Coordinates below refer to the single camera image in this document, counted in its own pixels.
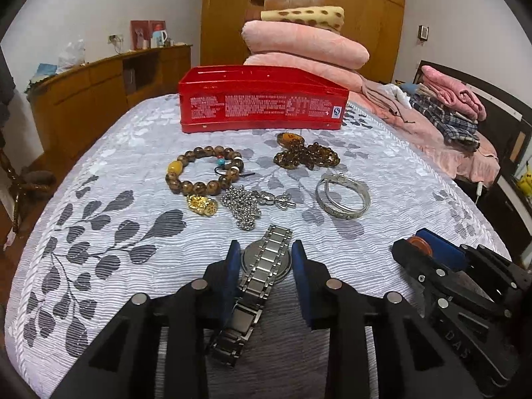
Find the silver metal wristwatch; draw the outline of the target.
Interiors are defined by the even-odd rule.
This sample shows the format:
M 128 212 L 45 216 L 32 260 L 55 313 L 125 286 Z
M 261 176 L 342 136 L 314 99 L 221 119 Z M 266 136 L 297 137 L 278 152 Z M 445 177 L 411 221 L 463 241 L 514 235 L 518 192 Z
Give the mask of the silver metal wristwatch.
M 211 340 L 210 353 L 226 366 L 235 366 L 261 319 L 274 286 L 290 273 L 292 231 L 270 225 L 265 234 L 242 252 L 239 278 L 232 310 L 220 333 Z

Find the gold pendant charm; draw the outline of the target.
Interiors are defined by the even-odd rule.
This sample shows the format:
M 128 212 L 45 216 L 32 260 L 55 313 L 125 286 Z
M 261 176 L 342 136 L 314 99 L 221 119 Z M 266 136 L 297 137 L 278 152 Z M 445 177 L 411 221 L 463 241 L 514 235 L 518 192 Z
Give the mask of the gold pendant charm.
M 214 198 L 190 195 L 187 196 L 187 203 L 190 211 L 202 216 L 212 217 L 218 211 L 218 202 Z

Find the pink bed sheet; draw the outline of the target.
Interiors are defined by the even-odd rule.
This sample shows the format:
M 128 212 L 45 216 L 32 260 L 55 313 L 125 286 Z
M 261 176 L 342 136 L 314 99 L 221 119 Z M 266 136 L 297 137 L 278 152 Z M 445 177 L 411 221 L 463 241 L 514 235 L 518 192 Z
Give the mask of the pink bed sheet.
M 395 128 L 424 152 L 451 178 L 463 178 L 490 187 L 500 171 L 498 153 L 477 130 L 458 129 L 452 136 L 435 126 L 431 114 L 443 108 L 427 95 L 408 95 L 396 85 L 381 85 L 365 78 L 349 100 Z

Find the plaid folded clothes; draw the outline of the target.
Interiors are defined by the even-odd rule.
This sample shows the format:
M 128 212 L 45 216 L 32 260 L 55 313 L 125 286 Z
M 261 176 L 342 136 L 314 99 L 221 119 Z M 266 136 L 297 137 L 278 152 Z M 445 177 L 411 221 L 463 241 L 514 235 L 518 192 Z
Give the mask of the plaid folded clothes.
M 430 93 L 426 86 L 416 84 L 409 103 L 442 133 L 446 144 L 470 152 L 479 149 L 477 121 L 450 109 L 439 101 L 435 93 Z

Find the dark wooden headboard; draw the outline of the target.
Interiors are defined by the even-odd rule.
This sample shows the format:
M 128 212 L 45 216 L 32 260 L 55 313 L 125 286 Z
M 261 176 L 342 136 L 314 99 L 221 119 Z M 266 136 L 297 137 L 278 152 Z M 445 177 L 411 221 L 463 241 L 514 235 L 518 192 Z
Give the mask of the dark wooden headboard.
M 481 80 L 476 76 L 441 64 L 421 61 L 414 77 L 414 84 L 423 84 L 421 67 L 431 66 L 436 70 L 458 79 L 480 99 L 485 107 L 487 118 L 477 122 L 477 131 L 484 135 L 498 153 L 500 171 L 498 180 L 506 178 L 512 188 L 520 195 L 531 196 L 531 107 L 503 91 L 501 88 Z M 455 178 L 455 182 L 470 197 L 480 196 L 490 190 L 482 183 L 473 183 L 467 179 Z

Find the white leaf-pattern bedspread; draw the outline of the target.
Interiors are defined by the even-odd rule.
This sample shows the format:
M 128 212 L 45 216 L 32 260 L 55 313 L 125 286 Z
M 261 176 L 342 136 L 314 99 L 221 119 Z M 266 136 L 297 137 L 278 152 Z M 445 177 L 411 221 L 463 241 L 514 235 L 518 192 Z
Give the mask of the white leaf-pattern bedspread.
M 338 131 L 302 133 L 334 150 L 338 171 L 365 182 L 369 210 L 335 218 L 318 205 L 323 169 L 277 167 L 276 132 L 186 134 L 174 95 L 147 100 L 124 115 L 71 170 L 37 221 L 14 276 L 5 317 L 5 347 L 17 372 L 49 397 L 87 345 L 137 293 L 175 293 L 225 257 L 230 243 L 290 229 L 309 258 L 358 292 L 401 293 L 413 305 L 420 289 L 393 259 L 395 240 L 427 228 L 452 243 L 508 250 L 473 201 L 448 176 L 368 111 L 351 104 Z M 165 174 L 196 147 L 238 150 L 248 189 L 288 195 L 293 206 L 265 206 L 252 231 L 220 208 L 191 212 Z

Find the pink folded towel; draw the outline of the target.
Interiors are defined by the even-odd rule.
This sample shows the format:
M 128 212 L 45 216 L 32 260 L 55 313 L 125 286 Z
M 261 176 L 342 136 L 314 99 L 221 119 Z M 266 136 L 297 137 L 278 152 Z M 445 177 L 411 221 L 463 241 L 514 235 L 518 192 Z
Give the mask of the pink folded towel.
M 487 113 L 484 105 L 477 95 L 461 81 L 428 65 L 421 67 L 421 73 L 423 84 L 429 87 L 448 108 L 461 113 L 471 121 L 486 120 Z

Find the wooden coat stand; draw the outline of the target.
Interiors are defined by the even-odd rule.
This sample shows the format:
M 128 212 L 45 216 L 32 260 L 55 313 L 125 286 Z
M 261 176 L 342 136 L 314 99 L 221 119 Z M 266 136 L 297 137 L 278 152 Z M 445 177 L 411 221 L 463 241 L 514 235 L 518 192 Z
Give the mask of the wooden coat stand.
M 31 171 L 26 169 L 17 172 L 5 153 L 5 145 L 5 136 L 1 134 L 1 168 L 11 181 L 8 192 L 14 201 L 12 231 L 14 234 L 18 234 L 23 220 L 23 204 L 49 196 L 57 179 L 48 170 Z

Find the lower pink folded quilt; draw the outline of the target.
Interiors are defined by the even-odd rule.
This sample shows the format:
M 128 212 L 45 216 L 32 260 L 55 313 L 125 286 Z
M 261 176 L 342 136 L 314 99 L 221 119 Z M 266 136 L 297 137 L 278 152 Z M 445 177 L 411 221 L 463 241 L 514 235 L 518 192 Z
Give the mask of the lower pink folded quilt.
M 350 91 L 361 93 L 362 89 L 362 79 L 358 73 L 344 68 L 335 67 L 324 62 L 312 61 L 286 53 L 267 52 L 264 54 L 254 54 L 248 57 L 243 64 L 251 66 L 299 68 L 314 75 L 328 79 L 347 88 Z

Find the pink folded quilt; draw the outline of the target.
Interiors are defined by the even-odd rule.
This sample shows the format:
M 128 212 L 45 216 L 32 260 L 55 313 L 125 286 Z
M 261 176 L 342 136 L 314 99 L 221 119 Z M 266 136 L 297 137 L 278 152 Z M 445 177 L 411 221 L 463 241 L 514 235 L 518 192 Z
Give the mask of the pink folded quilt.
M 358 73 L 344 68 L 335 67 L 324 62 L 312 61 L 286 53 L 267 52 L 264 54 L 254 54 L 248 57 L 243 64 L 251 66 L 299 68 L 314 75 L 328 79 L 347 88 L 350 91 L 361 93 L 362 89 L 362 79 Z
M 303 24 L 250 21 L 242 37 L 252 53 L 283 52 L 348 69 L 360 69 L 370 59 L 361 43 Z

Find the long wooden sideboard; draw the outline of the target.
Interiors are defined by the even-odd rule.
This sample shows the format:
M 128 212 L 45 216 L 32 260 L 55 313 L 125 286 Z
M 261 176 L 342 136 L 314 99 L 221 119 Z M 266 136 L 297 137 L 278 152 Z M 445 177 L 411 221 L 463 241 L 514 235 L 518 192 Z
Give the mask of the long wooden sideboard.
M 191 69 L 191 46 L 126 52 L 50 76 L 27 100 L 44 156 L 77 160 L 129 109 L 175 94 Z

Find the upper pink folded quilt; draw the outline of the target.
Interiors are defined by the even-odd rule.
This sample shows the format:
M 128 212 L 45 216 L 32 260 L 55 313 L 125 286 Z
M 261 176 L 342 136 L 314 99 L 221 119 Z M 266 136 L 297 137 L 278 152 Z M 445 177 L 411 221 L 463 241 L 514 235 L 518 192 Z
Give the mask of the upper pink folded quilt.
M 252 53 L 283 52 L 348 69 L 360 69 L 370 59 L 361 43 L 303 24 L 250 21 L 242 37 Z

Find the giraffe-pattern folded blanket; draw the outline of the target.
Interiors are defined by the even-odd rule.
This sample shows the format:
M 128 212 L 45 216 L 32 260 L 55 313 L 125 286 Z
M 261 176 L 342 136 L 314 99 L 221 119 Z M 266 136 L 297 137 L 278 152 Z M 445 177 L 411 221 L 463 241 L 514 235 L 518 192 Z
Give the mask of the giraffe-pattern folded blanket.
M 340 33 L 344 24 L 344 9 L 341 6 L 305 6 L 261 11 L 265 22 L 304 24 L 333 33 Z

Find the red plastic box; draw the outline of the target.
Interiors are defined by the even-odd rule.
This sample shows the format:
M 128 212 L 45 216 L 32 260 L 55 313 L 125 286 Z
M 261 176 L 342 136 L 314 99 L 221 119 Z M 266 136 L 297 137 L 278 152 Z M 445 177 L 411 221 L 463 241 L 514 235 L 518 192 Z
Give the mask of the red plastic box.
M 186 133 L 342 126 L 349 91 L 294 67 L 198 66 L 179 82 Z

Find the dark hanging clothes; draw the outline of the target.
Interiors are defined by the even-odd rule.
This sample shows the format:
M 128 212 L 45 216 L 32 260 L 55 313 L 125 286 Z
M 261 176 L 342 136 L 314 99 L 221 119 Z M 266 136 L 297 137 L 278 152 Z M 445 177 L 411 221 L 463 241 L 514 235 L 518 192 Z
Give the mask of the dark hanging clothes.
M 6 64 L 3 51 L 0 51 L 0 128 L 4 128 L 10 118 L 8 105 L 14 98 L 15 84 Z

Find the blue cloth on sideboard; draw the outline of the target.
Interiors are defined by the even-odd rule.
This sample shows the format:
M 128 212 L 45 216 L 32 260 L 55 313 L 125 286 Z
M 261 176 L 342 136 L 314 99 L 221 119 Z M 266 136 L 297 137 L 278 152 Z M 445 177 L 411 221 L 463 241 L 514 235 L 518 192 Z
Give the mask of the blue cloth on sideboard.
M 57 65 L 49 63 L 40 63 L 35 73 L 30 78 L 26 90 L 31 90 L 35 85 L 38 85 L 42 81 L 57 74 Z

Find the white plastic bag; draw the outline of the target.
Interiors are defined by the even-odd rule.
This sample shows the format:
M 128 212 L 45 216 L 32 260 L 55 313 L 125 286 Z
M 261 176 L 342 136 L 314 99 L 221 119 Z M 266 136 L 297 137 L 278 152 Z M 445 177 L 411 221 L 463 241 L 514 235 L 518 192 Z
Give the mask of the white plastic bag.
M 86 64 L 86 48 L 83 39 L 70 42 L 58 57 L 57 74 Z

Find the white kettle red lid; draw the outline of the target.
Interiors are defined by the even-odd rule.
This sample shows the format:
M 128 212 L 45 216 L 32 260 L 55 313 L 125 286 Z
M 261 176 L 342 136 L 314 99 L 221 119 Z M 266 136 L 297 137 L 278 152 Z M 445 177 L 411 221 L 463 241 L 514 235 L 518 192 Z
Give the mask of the white kettle red lid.
M 152 26 L 151 47 L 153 49 L 163 48 L 167 42 L 167 39 L 168 34 L 164 26 L 162 24 L 154 24 Z

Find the wall switch panel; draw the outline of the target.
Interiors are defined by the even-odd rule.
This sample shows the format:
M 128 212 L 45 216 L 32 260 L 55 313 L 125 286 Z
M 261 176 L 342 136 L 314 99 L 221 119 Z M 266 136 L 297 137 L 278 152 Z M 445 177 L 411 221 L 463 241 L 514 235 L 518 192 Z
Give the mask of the wall switch panel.
M 425 25 L 419 25 L 418 26 L 418 39 L 421 42 L 427 42 L 428 35 L 429 35 L 429 27 Z

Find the wall power socket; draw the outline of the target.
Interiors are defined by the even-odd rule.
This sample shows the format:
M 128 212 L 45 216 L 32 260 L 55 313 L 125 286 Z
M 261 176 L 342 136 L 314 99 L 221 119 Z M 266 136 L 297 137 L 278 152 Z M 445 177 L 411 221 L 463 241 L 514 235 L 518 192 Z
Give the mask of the wall power socket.
M 122 34 L 111 34 L 108 36 L 109 43 L 122 43 L 124 41 L 124 36 Z

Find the red picture frame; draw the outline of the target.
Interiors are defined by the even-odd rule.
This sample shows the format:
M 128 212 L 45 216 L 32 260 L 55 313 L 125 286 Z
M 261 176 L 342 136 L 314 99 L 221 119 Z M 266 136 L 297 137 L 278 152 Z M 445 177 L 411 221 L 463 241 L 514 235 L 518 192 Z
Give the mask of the red picture frame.
M 158 30 L 165 30 L 165 20 L 131 20 L 130 33 L 134 51 L 151 47 L 152 34 Z

